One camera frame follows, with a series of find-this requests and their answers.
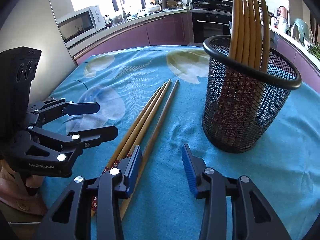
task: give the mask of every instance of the mesh cup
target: mesh cup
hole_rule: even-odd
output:
[[[229,35],[204,41],[210,62],[202,127],[217,148],[242,153],[267,130],[291,90],[300,87],[301,76],[273,48],[263,73],[229,58],[229,45]]]

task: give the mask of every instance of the microwave oven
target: microwave oven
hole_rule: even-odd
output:
[[[57,24],[67,48],[106,27],[98,5],[69,13],[58,19]]]

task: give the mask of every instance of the oven door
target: oven door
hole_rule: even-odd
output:
[[[195,43],[203,43],[206,38],[216,35],[230,35],[232,17],[211,13],[192,13]]]

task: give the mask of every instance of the cabinet door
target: cabinet door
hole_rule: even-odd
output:
[[[285,56],[291,63],[293,63],[297,52],[294,47],[292,47],[287,43],[287,41],[284,41],[282,38],[278,39],[277,51]]]
[[[182,14],[184,40],[186,45],[193,43],[193,26],[192,26],[192,15],[190,12]]]
[[[146,22],[145,25],[150,45],[186,45],[180,14]]]
[[[320,93],[320,73],[313,69],[307,59],[297,52],[293,64],[298,69],[302,81]]]
[[[131,30],[121,33],[110,40],[93,48],[79,59],[77,59],[78,65],[84,62],[88,57],[92,55],[103,54],[111,51],[129,49],[136,47],[149,46],[149,39],[145,25],[137,26]]]

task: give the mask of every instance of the wooden chopstick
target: wooden chopstick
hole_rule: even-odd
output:
[[[159,108],[159,106],[160,106],[160,104],[161,104],[161,102],[162,102],[162,100],[164,98],[164,95],[167,92],[170,84],[171,84],[171,79],[168,80],[166,86],[164,87],[164,90],[161,92],[160,97],[158,98],[156,104],[152,108],[152,110],[151,110],[149,116],[147,117],[145,123],[143,124],[140,132],[138,133],[138,135],[137,135],[137,137],[136,137],[136,139],[135,139],[135,141],[134,141],[134,143],[133,143],[133,145],[132,145],[132,147],[130,149],[130,151],[127,153],[127,157],[130,157],[132,155],[136,145],[139,145],[142,142],[143,137],[144,137],[145,133],[147,132],[147,130],[148,130],[149,126],[150,126],[150,123],[153,120],[153,117],[155,116],[155,114],[156,114],[156,112],[157,112],[157,110],[158,110],[158,108]]]
[[[248,65],[249,51],[250,51],[250,22],[249,22],[249,9],[247,0],[242,0],[244,12],[244,44],[242,54],[242,64]]]
[[[152,97],[149,99],[149,101],[147,102],[147,104],[144,106],[144,108],[141,110],[141,112],[139,113],[139,115],[137,116],[136,120],[133,122],[133,124],[131,125],[131,127],[129,128],[129,130],[126,132],[126,134],[124,135],[124,137],[122,138],[121,142],[119,143],[118,147],[116,148],[116,150],[114,151],[113,155],[111,156],[109,162],[106,165],[106,171],[111,169],[113,164],[115,163],[115,161],[117,160],[121,150],[123,149],[124,145],[126,144],[126,142],[128,141],[129,137],[131,136],[132,132],[135,130],[135,128],[137,127],[137,125],[139,124],[140,120],[142,119],[143,115],[145,114],[145,112],[148,110],[148,108],[150,107],[150,105],[152,104],[152,102],[155,102],[155,98],[158,96],[160,96],[160,90],[161,88],[158,88],[156,90],[156,92],[152,95]],[[95,215],[95,211],[91,210],[91,216],[93,217]]]
[[[243,42],[244,42],[244,16],[243,16],[242,0],[238,0],[238,4],[239,4],[239,31],[238,31],[236,61],[242,62]]]
[[[270,50],[270,28],[266,0],[261,0],[263,14],[263,53],[261,71],[268,71],[269,50]]]
[[[238,30],[239,30],[239,0],[232,2],[232,28],[229,47],[229,57],[236,58],[236,49],[238,44]]]
[[[167,99],[167,102],[165,103],[165,106],[164,106],[164,108],[163,108],[163,110],[161,112],[161,115],[160,115],[159,119],[158,119],[156,127],[154,128],[154,130],[152,132],[152,135],[151,135],[151,137],[150,137],[150,139],[148,141],[148,144],[147,144],[147,146],[146,146],[146,148],[145,148],[145,150],[143,152],[142,162],[141,162],[141,166],[139,168],[138,177],[137,177],[137,181],[136,181],[136,186],[137,186],[137,184],[138,184],[138,182],[139,182],[139,180],[141,178],[141,175],[143,173],[143,170],[144,170],[144,168],[145,168],[145,166],[147,164],[147,161],[148,161],[148,158],[150,156],[150,153],[152,152],[153,146],[154,146],[155,141],[156,141],[156,139],[157,139],[157,137],[159,135],[161,126],[162,126],[162,124],[164,122],[164,119],[165,119],[165,117],[167,115],[168,109],[169,109],[170,104],[172,102],[172,99],[174,97],[175,91],[177,90],[178,84],[179,84],[179,80],[177,80],[175,82],[175,84],[174,84],[174,86],[173,86],[173,88],[172,88],[172,90],[170,92],[170,95],[169,95],[169,97]],[[120,218],[121,218],[121,220],[123,219],[124,214],[125,214],[128,206],[129,206],[129,203],[130,203],[130,201],[132,199],[133,193],[131,194],[130,198],[124,199],[122,201],[121,205],[120,205]]]
[[[157,93],[159,92],[160,87],[156,90],[156,92],[152,95],[152,97],[149,99],[149,101],[146,103],[146,105],[144,106],[144,108],[141,110],[140,114],[137,116],[136,120],[134,120],[133,124],[131,125],[131,127],[129,128],[129,130],[126,132],[126,134],[123,136],[122,140],[120,141],[118,147],[116,148],[116,150],[114,151],[113,155],[111,156],[108,164],[106,165],[106,167],[108,169],[111,169],[112,165],[115,163],[116,159],[119,156],[119,153],[121,152],[122,148],[124,147],[125,143],[127,142],[127,140],[129,139],[130,135],[132,134],[133,130],[136,128],[137,124],[139,123],[139,121],[141,120],[143,114],[146,112],[146,110],[148,109],[148,107],[150,106],[152,100],[156,97]]]
[[[257,70],[260,70],[262,37],[261,37],[261,19],[260,19],[258,0],[253,0],[253,5],[254,5],[254,14],[256,18],[256,55],[254,60],[254,68]]]
[[[135,139],[137,138],[141,128],[143,127],[143,124],[145,123],[146,119],[148,118],[151,110],[153,109],[153,107],[155,106],[158,98],[160,97],[162,91],[164,90],[165,86],[167,85],[167,83],[165,82],[161,89],[159,90],[159,92],[157,93],[157,95],[155,96],[155,98],[152,100],[151,104],[149,105],[148,109],[146,110],[146,112],[143,114],[141,120],[138,122],[137,126],[134,128],[133,132],[131,133],[131,135],[129,136],[127,142],[124,144],[122,150],[120,151],[117,160],[121,160],[123,159],[128,152],[130,151]]]
[[[256,23],[254,20],[253,2],[248,0],[249,8],[249,25],[250,25],[250,48],[248,66],[254,68],[254,61],[256,56]]]

